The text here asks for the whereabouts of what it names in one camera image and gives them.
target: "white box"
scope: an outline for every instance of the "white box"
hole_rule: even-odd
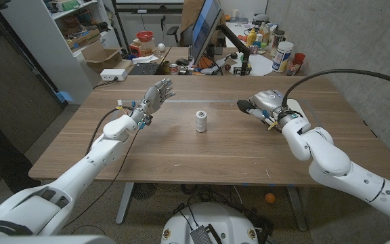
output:
[[[127,71],[125,69],[104,69],[100,76],[104,81],[124,81],[127,77]]]

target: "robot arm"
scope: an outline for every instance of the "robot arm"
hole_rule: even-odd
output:
[[[22,190],[0,205],[0,236],[56,235],[64,227],[77,199],[107,164],[119,159],[127,132],[151,123],[152,113],[175,93],[172,81],[163,79],[145,94],[131,116],[123,115],[104,127],[91,151],[54,182]]]
[[[298,160],[312,157],[309,174],[316,182],[351,194],[390,217],[390,180],[351,161],[333,144],[332,136],[325,129],[309,130],[311,124],[306,119],[288,108],[284,110],[281,103],[279,92],[262,91],[250,98],[250,102],[240,100],[238,106],[263,122],[276,123]]]

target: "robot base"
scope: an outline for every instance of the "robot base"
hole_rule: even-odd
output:
[[[240,212],[224,204],[208,202],[195,203],[190,206],[193,217],[199,226],[208,226],[215,229],[215,232],[223,244],[226,243],[248,243],[256,244],[258,239],[252,223]],[[190,233],[190,226],[196,230],[194,218],[188,207],[180,213],[176,213],[165,224],[162,232],[161,243],[194,243]],[[210,240],[216,243],[214,236],[210,232]]]

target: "computer monitor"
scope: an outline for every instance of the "computer monitor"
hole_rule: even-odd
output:
[[[218,0],[205,0],[192,30],[193,65],[197,65],[209,44],[210,38],[222,16]]]

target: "table leg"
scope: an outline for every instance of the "table leg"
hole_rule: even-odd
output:
[[[133,182],[126,182],[125,184],[123,196],[121,197],[120,208],[118,209],[118,213],[116,215],[115,221],[117,224],[122,224],[125,221],[125,216],[129,208],[130,197],[132,195],[133,185],[135,185]]]
[[[299,194],[297,192],[297,188],[294,186],[287,186],[288,198],[291,202],[291,207],[293,212],[295,213],[295,218],[297,222],[297,228],[300,231],[306,231],[307,225],[305,221],[305,217],[303,216],[302,204],[299,198]]]

